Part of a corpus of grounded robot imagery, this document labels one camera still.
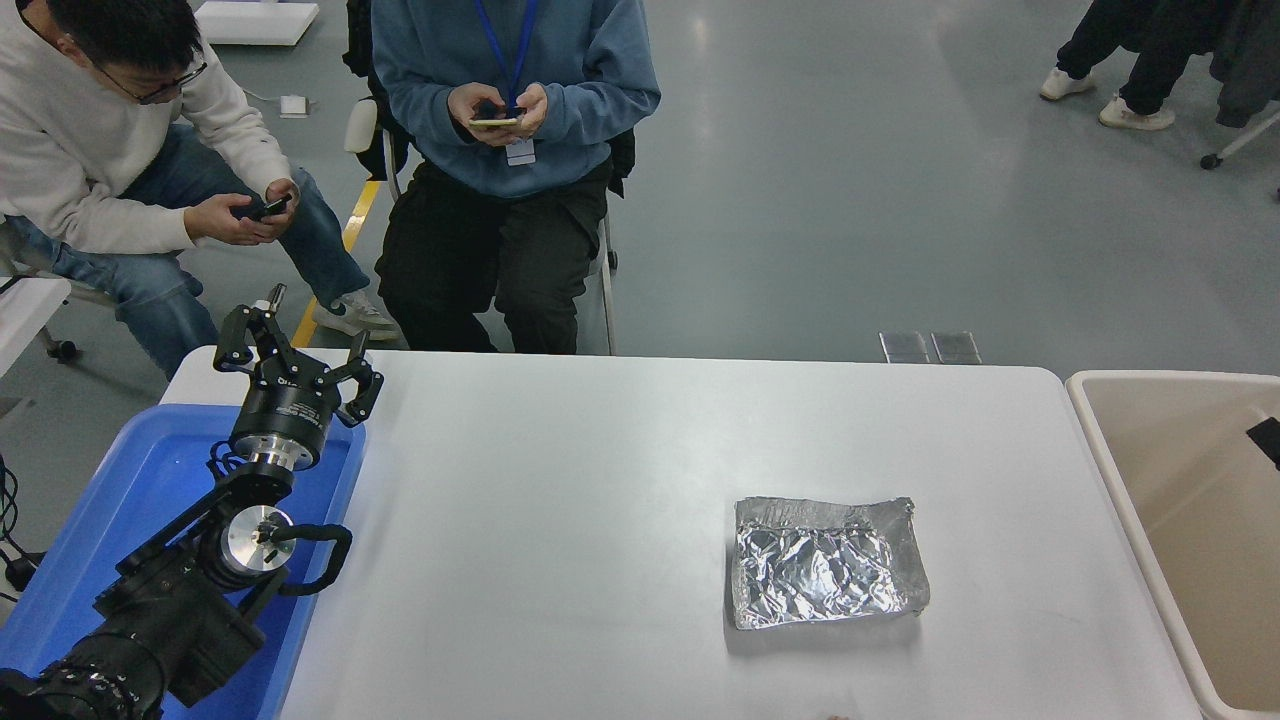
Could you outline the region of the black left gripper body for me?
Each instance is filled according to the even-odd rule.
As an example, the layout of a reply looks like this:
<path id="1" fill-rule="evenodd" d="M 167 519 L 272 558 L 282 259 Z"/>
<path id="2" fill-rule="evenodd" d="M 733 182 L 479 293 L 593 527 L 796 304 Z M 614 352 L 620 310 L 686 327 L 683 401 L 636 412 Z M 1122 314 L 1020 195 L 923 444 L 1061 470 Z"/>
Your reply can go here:
<path id="1" fill-rule="evenodd" d="M 340 395 L 333 387 L 251 380 L 232 429 L 232 448 L 248 457 L 261 439 L 278 438 L 301 447 L 307 457 L 319 457 L 339 404 Z"/>

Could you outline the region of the person's right hand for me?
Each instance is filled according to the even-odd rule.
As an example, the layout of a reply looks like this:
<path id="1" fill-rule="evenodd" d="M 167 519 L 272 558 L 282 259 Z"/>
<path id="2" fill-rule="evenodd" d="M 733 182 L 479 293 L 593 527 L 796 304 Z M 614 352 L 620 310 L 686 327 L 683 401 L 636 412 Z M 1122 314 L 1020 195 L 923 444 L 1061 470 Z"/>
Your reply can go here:
<path id="1" fill-rule="evenodd" d="M 270 243 L 279 233 L 273 225 L 236 215 L 252 204 L 248 195 L 216 193 L 183 210 L 183 224 L 192 241 L 215 240 L 234 246 Z"/>
<path id="2" fill-rule="evenodd" d="M 471 127 L 472 120 L 506 114 L 506 102 L 495 87 L 476 82 L 453 87 L 447 106 L 454 131 L 465 143 L 484 143 L 490 147 L 507 143 L 507 133 L 502 128 Z"/>

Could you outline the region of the person's left hand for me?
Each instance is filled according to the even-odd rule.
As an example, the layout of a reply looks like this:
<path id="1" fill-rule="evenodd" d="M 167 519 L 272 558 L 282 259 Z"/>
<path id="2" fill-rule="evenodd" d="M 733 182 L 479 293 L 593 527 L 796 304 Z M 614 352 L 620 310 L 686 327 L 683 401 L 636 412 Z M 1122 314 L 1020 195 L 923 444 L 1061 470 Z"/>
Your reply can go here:
<path id="1" fill-rule="evenodd" d="M 264 234 L 276 238 L 291 228 L 300 205 L 300 191 L 291 178 L 273 181 L 264 195 L 266 214 L 261 219 Z"/>
<path id="2" fill-rule="evenodd" d="M 521 110 L 520 122 L 497 128 L 492 143 L 506 146 L 534 138 L 544 124 L 549 110 L 547 87 L 540 83 L 531 83 L 516 99 L 515 105 Z"/>

